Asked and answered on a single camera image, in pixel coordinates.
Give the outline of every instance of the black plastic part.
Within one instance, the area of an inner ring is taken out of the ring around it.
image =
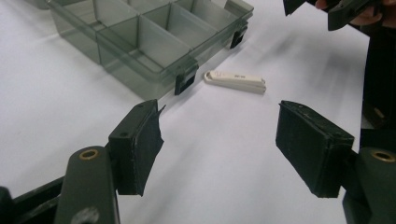
[[[297,8],[303,5],[305,0],[283,0],[283,7],[285,8],[285,15],[289,16]]]
[[[361,182],[359,181],[358,173],[355,169],[357,158],[358,154],[351,151],[347,160],[343,160],[341,185],[344,187],[349,197],[361,204],[367,204],[363,188],[361,187]]]
[[[347,192],[343,200],[344,213],[347,224],[368,224],[370,221],[370,208],[365,203],[354,200]]]
[[[59,197],[52,198],[35,209],[32,209],[21,216],[15,217],[14,223],[18,224],[52,224],[55,220],[56,209]]]
[[[14,215],[21,216],[30,210],[36,209],[43,203],[58,197],[61,194],[63,177],[49,182],[48,184],[22,194],[20,197],[14,199],[15,208]]]
[[[248,24],[245,24],[239,31],[233,34],[233,41],[231,42],[230,49],[234,49],[238,44],[242,42],[245,32],[248,29]]]
[[[327,4],[327,9],[325,9],[325,11],[326,10],[330,10],[331,8],[333,8],[333,7],[336,7],[337,5],[338,5],[338,3],[340,2],[340,0],[327,0],[326,1],[326,4]]]
[[[8,189],[0,187],[0,223],[12,222],[13,206],[14,202],[12,202]]]
[[[353,140],[311,108],[281,102],[276,145],[316,196],[338,196]]]
[[[364,102],[369,106],[363,113],[377,129],[396,130],[395,33],[395,29],[383,27],[370,36],[363,89]]]
[[[195,74],[197,73],[199,66],[195,60],[193,61],[194,63],[192,64],[192,66],[178,72],[175,83],[175,95],[180,95],[192,83],[194,83]]]
[[[367,7],[378,6],[378,0],[344,0],[328,13],[329,31],[338,30],[358,17]]]
[[[361,130],[361,147],[378,147],[396,153],[396,130]]]
[[[143,195],[149,172],[163,146],[157,100],[136,105],[108,137],[110,154],[117,161],[120,195]]]
[[[356,170],[370,204],[370,224],[396,223],[396,154],[376,147],[361,148]]]
[[[111,162],[105,147],[86,147],[67,164],[55,224],[117,224]]]

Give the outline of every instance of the black bracket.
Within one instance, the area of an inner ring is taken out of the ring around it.
[[[242,42],[245,32],[248,29],[248,22],[246,21],[242,27],[233,34],[233,40],[231,41],[230,49],[235,48],[238,44]]]
[[[199,68],[198,62],[191,59],[191,66],[177,71],[175,83],[175,95],[180,95],[186,90],[195,80],[195,74]]]
[[[349,224],[396,223],[396,147],[361,143],[352,151],[353,136],[311,108],[282,101],[276,145],[311,192],[320,198],[343,200]]]
[[[305,1],[315,3],[311,0],[283,0],[285,14],[290,15]],[[380,0],[327,0],[328,8],[328,30],[334,31],[343,28],[353,19],[358,17],[367,7],[375,7],[374,15],[381,12]],[[375,25],[362,26],[364,31],[373,31],[380,26],[382,21]]]
[[[119,194],[143,195],[163,140],[156,100],[136,105],[105,147],[74,153],[64,177],[12,200],[0,187],[0,223],[117,224]]]

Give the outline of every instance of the plastic divider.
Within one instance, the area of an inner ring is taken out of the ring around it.
[[[175,3],[186,8],[217,30],[224,29],[238,19],[233,13],[219,7],[210,0],[179,0]]]
[[[155,8],[163,7],[170,2],[172,2],[172,0],[127,0],[128,5],[139,13],[149,12]]]
[[[212,26],[192,15],[188,10],[169,4],[144,14],[177,39],[192,49],[196,48],[217,31]]]
[[[95,16],[105,26],[126,21],[137,15],[137,11],[119,0],[94,0]]]
[[[123,26],[137,27],[138,23],[139,18],[136,17],[100,31],[97,35],[100,58],[102,66],[113,77],[143,99],[154,99],[159,94],[168,92],[172,88],[172,81],[165,83],[163,68],[138,49],[137,33],[114,32]],[[131,34],[134,35],[134,40],[128,38]]]
[[[49,1],[58,33],[96,63],[100,62],[96,32],[105,28],[94,17],[92,0]]]
[[[166,67],[186,55],[190,48],[172,34],[140,16],[139,49],[162,67]]]

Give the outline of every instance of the white plastic object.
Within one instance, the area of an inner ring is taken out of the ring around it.
[[[204,74],[204,80],[207,84],[228,87],[240,91],[250,91],[258,94],[264,94],[266,91],[264,79],[251,75],[209,71]]]

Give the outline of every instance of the clear plastic organizer box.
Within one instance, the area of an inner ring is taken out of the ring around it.
[[[248,28],[242,0],[49,0],[59,34],[143,99],[183,92]]]

